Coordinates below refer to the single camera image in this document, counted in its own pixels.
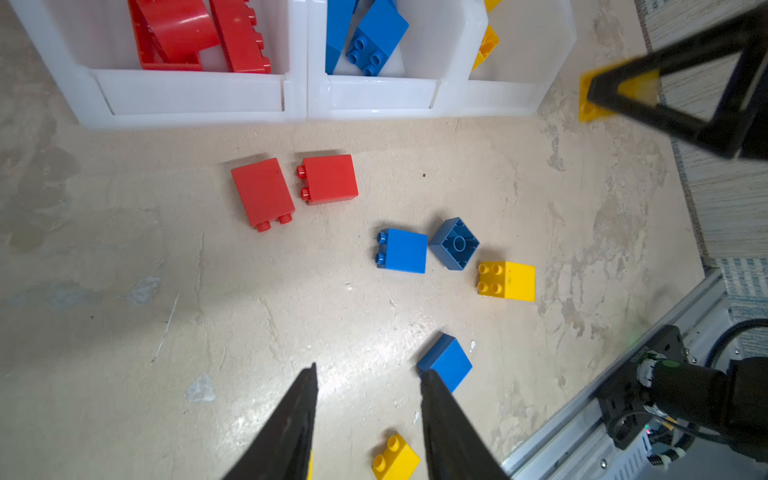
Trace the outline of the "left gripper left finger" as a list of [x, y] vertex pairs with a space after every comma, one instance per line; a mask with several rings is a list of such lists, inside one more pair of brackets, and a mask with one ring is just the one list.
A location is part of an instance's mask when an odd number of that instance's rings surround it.
[[318, 396], [316, 364], [303, 369], [224, 479], [307, 476]]

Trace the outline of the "small yellow brick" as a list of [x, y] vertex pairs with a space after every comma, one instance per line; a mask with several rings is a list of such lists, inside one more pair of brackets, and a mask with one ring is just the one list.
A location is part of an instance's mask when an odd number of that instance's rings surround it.
[[374, 458], [372, 471], [377, 480], [409, 480], [420, 464], [420, 458], [403, 437], [390, 436], [384, 451]]

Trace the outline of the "yellow studded brick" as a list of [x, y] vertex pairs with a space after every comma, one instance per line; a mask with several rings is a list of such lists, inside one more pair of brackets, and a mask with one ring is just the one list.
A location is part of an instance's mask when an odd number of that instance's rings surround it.
[[482, 296], [536, 301], [536, 269], [513, 262], [481, 262], [477, 268], [477, 292]]

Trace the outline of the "dark blue hollow brick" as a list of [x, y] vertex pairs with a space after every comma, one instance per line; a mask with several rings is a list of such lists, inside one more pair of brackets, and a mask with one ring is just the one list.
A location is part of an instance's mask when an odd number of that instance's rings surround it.
[[428, 243], [448, 270], [457, 271], [466, 268], [479, 245], [479, 240], [459, 217], [444, 221]]

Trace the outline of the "yellow hollow brick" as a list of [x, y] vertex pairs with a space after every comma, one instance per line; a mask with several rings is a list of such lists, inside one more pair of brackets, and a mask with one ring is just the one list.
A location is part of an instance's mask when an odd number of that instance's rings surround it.
[[499, 43], [500, 43], [500, 39], [498, 35], [496, 34], [493, 27], [489, 25], [485, 31], [482, 42], [480, 44], [474, 65], [472, 67], [473, 71], [475, 71], [480, 65], [482, 65], [488, 59], [488, 57], [491, 55], [493, 50], [499, 45]]

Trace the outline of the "blue large square brick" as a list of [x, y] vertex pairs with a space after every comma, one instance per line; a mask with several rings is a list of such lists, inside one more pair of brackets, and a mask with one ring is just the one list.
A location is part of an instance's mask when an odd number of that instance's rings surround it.
[[374, 1], [347, 47], [347, 60], [364, 76], [378, 76], [409, 28], [395, 1]]

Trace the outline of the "blue long studded brick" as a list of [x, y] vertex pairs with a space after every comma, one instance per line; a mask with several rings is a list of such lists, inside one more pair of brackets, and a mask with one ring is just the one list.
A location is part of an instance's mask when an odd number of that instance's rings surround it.
[[344, 49], [358, 0], [328, 0], [325, 73], [332, 75]]

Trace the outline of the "red long curved brick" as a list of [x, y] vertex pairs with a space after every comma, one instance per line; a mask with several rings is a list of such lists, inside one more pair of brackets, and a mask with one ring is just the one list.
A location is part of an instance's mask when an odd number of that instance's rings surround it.
[[255, 10], [243, 0], [210, 0], [209, 5], [229, 70], [271, 74], [271, 61], [263, 53], [263, 36], [254, 29]]

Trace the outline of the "yellow long brick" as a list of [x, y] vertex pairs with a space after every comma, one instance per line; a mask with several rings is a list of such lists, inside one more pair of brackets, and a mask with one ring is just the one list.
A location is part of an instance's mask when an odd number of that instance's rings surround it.
[[307, 476], [306, 480], [312, 480], [313, 479], [313, 452], [310, 450], [310, 456], [308, 460], [308, 468], [307, 468]]

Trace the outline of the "yellow tall brick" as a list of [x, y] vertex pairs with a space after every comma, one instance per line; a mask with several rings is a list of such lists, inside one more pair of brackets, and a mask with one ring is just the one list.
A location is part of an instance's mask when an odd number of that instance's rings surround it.
[[492, 12], [503, 0], [485, 0], [485, 8], [488, 13]]

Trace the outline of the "red square brick studs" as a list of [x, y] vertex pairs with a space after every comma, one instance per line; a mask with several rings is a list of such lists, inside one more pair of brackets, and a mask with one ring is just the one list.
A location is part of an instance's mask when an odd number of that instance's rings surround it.
[[180, 62], [220, 43], [203, 1], [136, 2], [165, 60]]

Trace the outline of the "blue brick centre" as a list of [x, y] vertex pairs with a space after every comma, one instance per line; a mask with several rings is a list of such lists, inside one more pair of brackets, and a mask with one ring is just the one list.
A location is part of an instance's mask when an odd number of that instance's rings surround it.
[[427, 265], [428, 237], [394, 228], [381, 230], [377, 235], [378, 268], [424, 274]]

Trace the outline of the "white bin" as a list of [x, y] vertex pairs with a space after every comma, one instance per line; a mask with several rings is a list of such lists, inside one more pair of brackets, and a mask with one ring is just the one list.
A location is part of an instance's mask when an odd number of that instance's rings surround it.
[[11, 4], [80, 124], [95, 130], [289, 123], [307, 117], [308, 2], [252, 1], [269, 74], [229, 73], [220, 47], [204, 71], [139, 65], [125, 1]]
[[576, 43], [571, 2], [503, 1], [489, 13], [499, 45], [469, 77], [463, 116], [536, 113]]
[[488, 15], [482, 1], [397, 1], [409, 28], [377, 76], [345, 57], [325, 72], [327, 3], [308, 3], [308, 116], [363, 120], [455, 116]]

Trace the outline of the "middle white bin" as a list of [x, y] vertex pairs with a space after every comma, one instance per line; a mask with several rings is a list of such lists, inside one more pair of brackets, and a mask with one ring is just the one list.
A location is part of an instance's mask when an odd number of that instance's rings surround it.
[[397, 1], [409, 28], [377, 76], [345, 57], [325, 72], [327, 3], [308, 3], [308, 116], [363, 120], [455, 116], [488, 15], [482, 1]]

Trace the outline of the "left white bin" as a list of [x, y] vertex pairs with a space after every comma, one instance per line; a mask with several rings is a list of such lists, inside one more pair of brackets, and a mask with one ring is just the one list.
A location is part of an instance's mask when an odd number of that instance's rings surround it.
[[125, 1], [11, 4], [80, 124], [95, 130], [289, 123], [307, 117], [308, 2], [252, 1], [269, 74], [229, 73], [220, 47], [204, 71], [139, 65]]

